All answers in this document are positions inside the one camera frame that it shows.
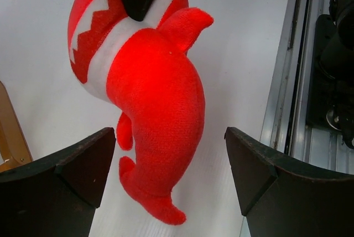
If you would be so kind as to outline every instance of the white surface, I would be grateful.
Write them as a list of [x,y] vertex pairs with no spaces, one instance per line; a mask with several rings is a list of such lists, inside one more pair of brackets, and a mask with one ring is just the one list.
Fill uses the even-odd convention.
[[[115,127],[120,111],[75,80],[67,52],[73,0],[0,0],[0,79],[34,159],[95,131]],[[194,160],[175,187],[188,221],[168,226],[123,191],[118,146],[90,237],[234,237],[242,216],[223,135],[236,126],[259,139],[287,0],[190,0],[215,19],[190,50],[206,95],[206,126]]]

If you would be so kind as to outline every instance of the plush toy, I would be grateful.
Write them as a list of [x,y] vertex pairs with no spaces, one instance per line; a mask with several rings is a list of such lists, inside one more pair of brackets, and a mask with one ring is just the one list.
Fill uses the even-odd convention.
[[171,191],[204,129],[203,87],[186,52],[212,23],[188,0],[154,0],[142,22],[127,16],[122,0],[75,0],[70,13],[74,74],[89,93],[122,110],[119,146],[127,151],[135,142],[136,162],[119,160],[121,184],[167,224],[186,220]]

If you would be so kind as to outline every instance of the zigzag pattern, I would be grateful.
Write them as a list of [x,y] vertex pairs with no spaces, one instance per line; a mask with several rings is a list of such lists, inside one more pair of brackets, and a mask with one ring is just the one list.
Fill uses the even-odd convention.
[[81,83],[87,82],[90,61],[112,28],[128,17],[122,0],[108,0],[108,9],[92,14],[91,28],[77,36],[77,49],[73,49],[75,63],[71,67]]

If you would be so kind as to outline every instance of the plush toy body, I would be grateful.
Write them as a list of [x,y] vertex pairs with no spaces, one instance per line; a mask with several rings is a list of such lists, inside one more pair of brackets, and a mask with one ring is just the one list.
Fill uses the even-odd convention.
[[154,0],[144,21],[121,0],[75,0],[69,18],[71,66],[92,95],[122,110],[118,144],[136,162],[119,161],[126,192],[151,215],[182,224],[171,191],[184,174],[204,129],[201,80],[187,50],[213,19],[188,0]]

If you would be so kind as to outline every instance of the red plush toy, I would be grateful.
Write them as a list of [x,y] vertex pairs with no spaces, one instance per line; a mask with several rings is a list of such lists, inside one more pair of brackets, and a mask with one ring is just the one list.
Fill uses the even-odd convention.
[[125,191],[152,216],[186,220],[171,199],[204,129],[201,80],[187,50],[213,19],[188,0],[154,0],[144,21],[121,0],[75,0],[69,18],[72,70],[92,95],[122,110],[118,144],[136,163],[119,161]]

